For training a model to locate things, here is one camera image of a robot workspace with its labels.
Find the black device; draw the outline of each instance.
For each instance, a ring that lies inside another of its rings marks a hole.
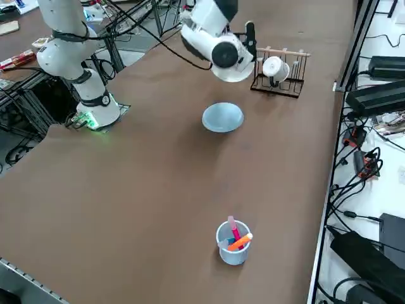
[[[364,285],[355,285],[346,294],[347,304],[386,304],[372,290]]]
[[[372,171],[377,167],[377,163],[373,157],[368,157],[367,152],[356,151],[353,154],[354,158],[354,169],[358,177],[363,178],[369,176]],[[377,171],[375,176],[379,177],[380,172]]]
[[[405,219],[383,213],[380,217],[380,242],[405,251]],[[398,267],[405,269],[405,254],[383,246],[384,255]]]
[[[368,73],[374,79],[405,79],[405,57],[373,56]]]
[[[349,127],[342,138],[342,143],[346,146],[361,147],[366,139],[367,132],[362,126]]]
[[[328,230],[334,236],[331,249],[361,278],[384,287],[383,289],[368,283],[377,296],[390,304],[404,303],[401,298],[405,299],[405,270],[391,262],[357,232],[341,234],[332,227],[328,227]]]
[[[351,91],[346,102],[359,117],[405,110],[405,80]]]
[[[15,5],[9,5],[0,9],[0,22],[14,20],[18,16],[20,16],[20,12]]]

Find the mug rack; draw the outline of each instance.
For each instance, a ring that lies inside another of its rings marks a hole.
[[[289,76],[281,83],[274,84],[269,77],[263,74],[263,63],[271,56],[278,56],[290,66]],[[310,56],[311,54],[304,53],[303,50],[291,52],[287,49],[272,49],[269,46],[265,49],[257,48],[251,90],[298,98],[304,86],[306,61]]]

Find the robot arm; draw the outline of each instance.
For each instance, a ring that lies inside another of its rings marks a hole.
[[[37,53],[40,67],[47,73],[69,81],[80,96],[77,115],[90,129],[112,124],[120,117],[120,108],[106,90],[99,74],[83,68],[81,63],[97,49],[97,37],[86,26],[83,7],[79,0],[38,0],[44,21],[53,29],[54,39]]]
[[[212,62],[213,73],[227,82],[246,79],[256,60],[254,24],[246,23],[244,42],[228,31],[237,5],[237,0],[198,0],[181,31],[186,49]]]

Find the brown tabletop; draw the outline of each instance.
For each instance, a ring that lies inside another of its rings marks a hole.
[[[32,49],[38,50],[31,43],[41,37],[51,35],[51,29],[42,19],[41,12],[38,8],[16,18],[20,29],[3,36],[0,36],[0,61],[21,54],[22,52]],[[37,67],[36,61],[31,62],[24,67]],[[0,78],[12,81],[21,81],[31,75],[33,71],[19,70],[0,73]]]
[[[111,132],[54,126],[1,180],[1,256],[74,304],[304,303],[353,7],[239,1],[234,30],[253,20],[259,46],[312,54],[299,99],[150,51],[109,85],[132,105]],[[179,36],[168,43],[198,61]],[[215,101],[239,105],[242,127],[205,130],[201,115]],[[225,265],[215,244],[231,214],[254,234],[239,267]]]

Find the clear plastic cup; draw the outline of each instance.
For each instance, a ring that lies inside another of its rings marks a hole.
[[[238,227],[238,231],[241,237],[251,232],[249,230],[249,227],[240,220],[236,220],[235,223]],[[216,230],[217,243],[223,241],[224,239],[231,239],[233,237],[234,234],[232,233],[232,230],[230,229],[229,223],[227,221],[222,223]],[[244,248],[242,250],[237,251],[229,251],[223,248],[219,248],[220,256],[222,260],[229,265],[240,265],[246,261],[250,245],[251,242],[248,242],[244,245]]]

